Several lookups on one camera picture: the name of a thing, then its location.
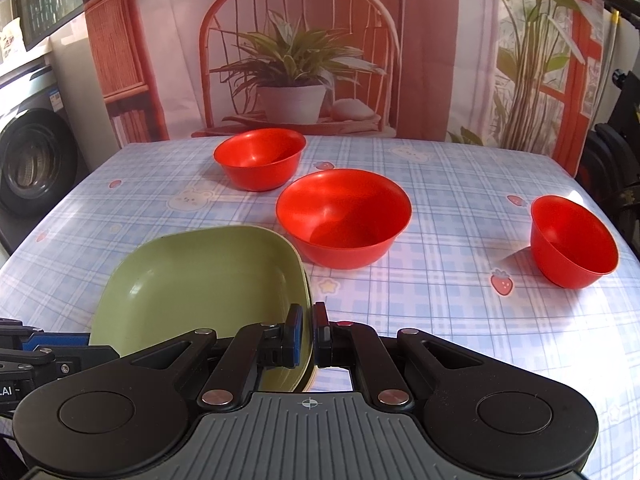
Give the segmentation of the red bowl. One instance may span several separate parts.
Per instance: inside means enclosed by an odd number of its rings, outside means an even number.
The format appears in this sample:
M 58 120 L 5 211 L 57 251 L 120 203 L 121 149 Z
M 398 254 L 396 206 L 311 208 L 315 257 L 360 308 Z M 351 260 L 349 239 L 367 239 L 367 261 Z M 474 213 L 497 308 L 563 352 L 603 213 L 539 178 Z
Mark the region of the red bowl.
M 563 288 L 582 289 L 616 270 L 613 235 L 591 211 L 568 198 L 545 195 L 530 206 L 530 252 L 539 271 Z
M 307 174 L 278 197 L 276 216 L 299 252 L 318 266 L 355 270 L 380 260 L 411 220 L 407 193 L 360 169 Z
M 263 128 L 230 136 L 214 149 L 213 158 L 236 188 L 265 192 L 294 176 L 306 144 L 297 131 Z

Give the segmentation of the light green plate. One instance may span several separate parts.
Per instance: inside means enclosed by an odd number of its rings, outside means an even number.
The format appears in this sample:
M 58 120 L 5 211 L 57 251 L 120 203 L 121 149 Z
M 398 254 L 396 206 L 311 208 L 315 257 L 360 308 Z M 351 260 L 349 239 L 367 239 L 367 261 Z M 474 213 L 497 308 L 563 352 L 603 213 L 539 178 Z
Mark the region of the light green plate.
M 304 268 L 304 270 L 305 270 L 305 280 L 306 280 L 308 298 L 309 298 L 309 302 L 312 302 L 309 273 L 307 268 Z M 316 364 L 314 364 L 314 357 L 311 355 L 309 359 L 309 363 L 306 367 L 305 373 L 303 374 L 302 378 L 300 378 L 300 381 L 295 387 L 294 392 L 295 393 L 309 392 L 311 390 L 311 387 L 314 385 L 314 381 L 316 380 L 317 375 L 318 375 L 318 367 Z

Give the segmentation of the blue plaid tablecloth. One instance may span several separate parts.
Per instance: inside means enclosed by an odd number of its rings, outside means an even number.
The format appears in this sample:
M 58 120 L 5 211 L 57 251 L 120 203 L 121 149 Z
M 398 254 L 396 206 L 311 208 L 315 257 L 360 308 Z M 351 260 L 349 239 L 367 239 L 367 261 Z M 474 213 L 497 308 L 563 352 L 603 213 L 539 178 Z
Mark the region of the blue plaid tablecloth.
M 88 330 L 116 266 L 169 233 L 248 223 L 277 229 L 274 193 L 232 188 L 214 138 L 131 144 L 60 203 L 2 266 L 1 313 L 52 332 Z M 413 326 L 564 382 L 594 406 L 586 475 L 639 474 L 639 263 L 582 290 L 552 285 L 530 258 L 530 205 L 588 194 L 552 159 L 426 141 L 309 139 L 298 170 L 359 168 L 398 183 L 412 219 L 358 271 L 308 266 L 334 320 L 392 334 Z

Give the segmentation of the grey washing machine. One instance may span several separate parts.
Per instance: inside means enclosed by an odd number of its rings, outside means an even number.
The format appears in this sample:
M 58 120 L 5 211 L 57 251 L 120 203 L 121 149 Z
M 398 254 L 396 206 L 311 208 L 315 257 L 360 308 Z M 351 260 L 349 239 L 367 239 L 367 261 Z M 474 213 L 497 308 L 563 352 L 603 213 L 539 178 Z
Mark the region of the grey washing machine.
M 13 254 L 89 170 L 44 56 L 1 76 L 1 247 Z

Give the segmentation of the black exercise bike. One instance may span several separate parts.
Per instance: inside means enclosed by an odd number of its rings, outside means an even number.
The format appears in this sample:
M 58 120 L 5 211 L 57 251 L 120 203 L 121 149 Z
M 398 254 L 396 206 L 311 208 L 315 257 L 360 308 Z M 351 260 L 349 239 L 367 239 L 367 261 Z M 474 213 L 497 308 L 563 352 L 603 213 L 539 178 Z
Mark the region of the black exercise bike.
M 638 0 L 603 0 L 611 10 L 603 55 L 603 79 L 596 102 L 607 82 L 620 90 L 606 122 L 588 131 L 576 181 L 608 217 L 631 250 L 639 252 L 639 65 L 628 72 L 613 70 L 620 22 L 639 26 Z

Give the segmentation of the printed room backdrop cloth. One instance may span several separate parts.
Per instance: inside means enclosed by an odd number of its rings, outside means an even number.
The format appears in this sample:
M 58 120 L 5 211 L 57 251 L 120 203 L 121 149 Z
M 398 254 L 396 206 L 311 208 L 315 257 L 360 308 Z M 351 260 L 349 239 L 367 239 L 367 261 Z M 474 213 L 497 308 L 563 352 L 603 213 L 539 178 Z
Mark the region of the printed room backdrop cloth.
M 84 0 L 120 144 L 262 127 L 529 152 L 575 172 L 601 0 Z

